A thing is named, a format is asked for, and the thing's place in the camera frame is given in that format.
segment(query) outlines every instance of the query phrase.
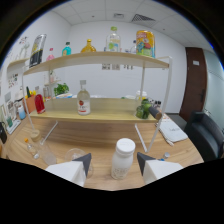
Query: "orange bottle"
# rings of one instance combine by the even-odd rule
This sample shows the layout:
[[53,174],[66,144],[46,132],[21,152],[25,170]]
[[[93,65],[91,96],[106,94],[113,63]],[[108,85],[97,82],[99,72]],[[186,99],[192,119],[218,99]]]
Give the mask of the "orange bottle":
[[91,45],[91,39],[88,39],[87,40],[87,44],[86,44],[86,46],[81,50],[81,53],[83,53],[83,52],[95,52],[96,51],[96,48],[95,47],[93,47],[92,45]]

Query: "ceiling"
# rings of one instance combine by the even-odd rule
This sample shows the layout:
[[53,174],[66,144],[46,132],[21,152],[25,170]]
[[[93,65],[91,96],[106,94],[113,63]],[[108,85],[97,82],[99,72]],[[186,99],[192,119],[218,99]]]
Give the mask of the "ceiling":
[[[120,21],[152,28],[176,40],[185,47],[199,47],[213,52],[209,42],[176,11],[153,0],[72,0],[52,11],[71,25],[95,21]],[[114,18],[114,14],[124,18]],[[132,21],[135,15],[153,20]]]

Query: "brown door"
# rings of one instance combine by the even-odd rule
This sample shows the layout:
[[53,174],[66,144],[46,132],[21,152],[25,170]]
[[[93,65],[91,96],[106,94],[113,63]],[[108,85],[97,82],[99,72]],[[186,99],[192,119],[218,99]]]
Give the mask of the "brown door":
[[207,88],[207,69],[201,48],[186,47],[186,54],[187,81],[180,116],[188,121],[193,110],[202,111],[203,109]]

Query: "wooden shelf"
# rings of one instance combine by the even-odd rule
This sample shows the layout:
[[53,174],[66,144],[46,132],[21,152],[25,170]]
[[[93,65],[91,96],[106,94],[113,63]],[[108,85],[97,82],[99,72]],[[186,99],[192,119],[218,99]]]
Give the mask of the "wooden shelf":
[[23,59],[20,59],[20,60],[12,61],[12,62],[9,63],[8,68],[10,68],[14,65],[20,64],[20,63],[24,63],[28,59],[30,59],[30,58],[23,58]]
[[57,68],[84,64],[120,64],[145,68],[169,68],[163,61],[122,52],[86,52],[61,56],[50,61],[40,63],[24,72],[24,75],[54,70]]
[[60,82],[61,80],[56,80],[54,82],[51,82],[51,83],[47,83],[47,84],[44,84],[45,86],[49,86],[49,85],[52,85],[52,84],[55,84],[55,83],[58,83]]
[[45,103],[46,111],[30,113],[31,118],[47,120],[91,122],[91,123],[155,123],[150,114],[148,119],[134,116],[136,101],[132,99],[91,98],[91,113],[81,116],[77,112],[77,99],[55,99]]

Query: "tabletop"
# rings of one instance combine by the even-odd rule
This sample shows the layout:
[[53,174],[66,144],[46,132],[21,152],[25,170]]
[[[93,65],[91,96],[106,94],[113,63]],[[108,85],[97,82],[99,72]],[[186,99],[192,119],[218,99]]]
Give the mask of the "tabletop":
[[[40,130],[45,137],[55,125],[54,121],[46,119],[32,119],[35,129]],[[146,147],[155,132],[155,124],[138,124],[139,131],[145,141]],[[30,132],[32,127],[28,118],[24,119],[14,133],[9,136],[5,144],[6,153],[10,160],[34,165],[41,169],[46,169],[48,165],[41,159],[33,159],[32,155],[26,151],[24,138],[30,142]],[[115,152],[116,142],[121,138],[129,138],[136,144],[133,155],[133,164],[128,175],[123,180],[115,180],[110,175],[112,156]],[[170,146],[159,132],[148,153],[145,153],[134,124],[116,123],[75,123],[59,121],[56,128],[46,140],[51,151],[57,157],[57,163],[65,162],[65,154],[72,148],[79,148],[86,153],[91,153],[92,172],[89,172],[84,188],[100,190],[125,190],[145,186],[137,160],[137,152],[154,157],[162,158],[165,152],[169,152],[169,162],[179,163],[183,167],[203,163],[199,152],[190,141],[186,139],[175,142]]]

